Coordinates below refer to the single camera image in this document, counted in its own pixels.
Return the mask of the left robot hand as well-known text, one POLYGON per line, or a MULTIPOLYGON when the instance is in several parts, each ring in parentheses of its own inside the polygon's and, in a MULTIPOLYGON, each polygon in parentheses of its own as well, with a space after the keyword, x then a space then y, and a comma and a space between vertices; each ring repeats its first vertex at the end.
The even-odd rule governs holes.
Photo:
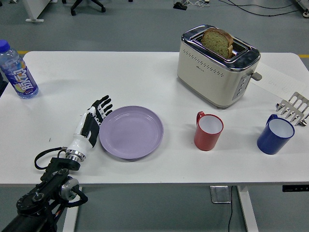
POLYGON ((112 112, 111 98, 106 95, 96 100, 82 115, 73 135, 73 141, 66 150, 67 157, 84 160, 88 151, 97 142, 99 128, 105 117, 112 112))

